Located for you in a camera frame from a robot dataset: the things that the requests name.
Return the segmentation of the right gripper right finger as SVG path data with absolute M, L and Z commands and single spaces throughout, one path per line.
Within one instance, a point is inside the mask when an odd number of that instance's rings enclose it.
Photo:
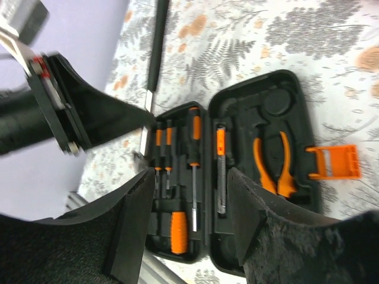
M 237 169 L 227 190 L 248 283 L 377 283 L 378 212 L 347 220 L 282 199 Z

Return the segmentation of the large orange handled screwdriver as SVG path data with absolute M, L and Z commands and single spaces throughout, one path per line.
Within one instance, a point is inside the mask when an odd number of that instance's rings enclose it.
M 187 117 L 188 163 L 192 168 L 192 230 L 197 231 L 197 167 L 200 165 L 201 117 L 199 107 L 191 107 Z

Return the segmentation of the black plastic tool case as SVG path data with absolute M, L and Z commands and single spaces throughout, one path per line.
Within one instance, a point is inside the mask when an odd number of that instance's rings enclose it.
M 197 231 L 192 230 L 192 168 L 188 163 L 187 117 L 191 107 L 199 107 L 201 117 L 200 165 L 197 167 Z M 173 121 L 171 198 L 166 197 L 166 121 Z M 291 145 L 291 173 L 296 193 L 285 199 L 311 212 L 321 213 L 318 180 L 322 176 L 322 151 L 315 148 L 300 82 L 289 70 L 277 70 L 238 83 L 217 93 L 208 109 L 191 102 L 158 117 L 163 123 L 160 151 L 159 197 L 153 201 L 146 248 L 156 256 L 193 264 L 203 253 L 222 272 L 245 276 L 235 245 L 232 215 L 227 190 L 228 174 L 237 169 L 260 187 L 259 172 L 253 157 L 253 141 L 259 137 L 264 146 L 279 139 L 285 131 Z M 217 212 L 216 131 L 225 127 L 226 213 Z M 171 214 L 184 211 L 187 216 L 188 251 L 171 252 Z

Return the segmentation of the orange black pliers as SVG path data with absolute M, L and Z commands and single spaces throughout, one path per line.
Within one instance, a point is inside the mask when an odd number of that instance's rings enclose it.
M 259 172 L 261 186 L 267 191 L 288 199 L 296 193 L 295 180 L 291 173 L 291 145 L 285 131 L 279 132 L 279 139 L 264 146 L 262 139 L 257 137 L 253 141 L 253 157 Z

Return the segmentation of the orange handled utility knife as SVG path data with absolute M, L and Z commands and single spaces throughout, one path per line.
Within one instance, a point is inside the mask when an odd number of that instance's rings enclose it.
M 217 212 L 226 213 L 226 153 L 225 127 L 218 126 L 216 131 L 217 150 Z

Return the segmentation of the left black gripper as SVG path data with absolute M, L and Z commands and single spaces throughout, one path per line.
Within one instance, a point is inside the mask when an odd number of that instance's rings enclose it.
M 1 97 L 1 154 L 50 138 L 73 154 L 156 122 L 148 111 L 91 86 L 60 53 L 28 66 L 29 89 Z

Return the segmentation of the black handled hammer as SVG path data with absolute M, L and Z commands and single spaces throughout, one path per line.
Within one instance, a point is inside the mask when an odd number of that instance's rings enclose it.
M 162 60 L 163 39 L 165 35 L 166 19 L 169 9 L 169 0 L 158 0 L 156 6 L 155 32 L 153 36 L 152 53 L 150 57 L 149 73 L 144 108 L 152 113 L 155 92 L 159 81 L 160 65 Z M 133 153 L 136 170 L 141 171 L 147 167 L 146 153 L 148 150 L 151 126 L 143 127 L 139 151 Z

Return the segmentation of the small orange black screwdriver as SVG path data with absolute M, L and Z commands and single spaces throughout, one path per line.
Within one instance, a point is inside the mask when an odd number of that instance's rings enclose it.
M 173 121 L 166 121 L 166 146 L 165 146 L 165 170 L 166 170 L 166 197 L 171 198 L 170 177 L 172 171 L 172 128 Z

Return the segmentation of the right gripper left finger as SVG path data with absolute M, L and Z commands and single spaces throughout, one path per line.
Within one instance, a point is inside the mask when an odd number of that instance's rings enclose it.
M 150 168 L 55 219 L 2 216 L 1 282 L 136 283 L 154 184 Z

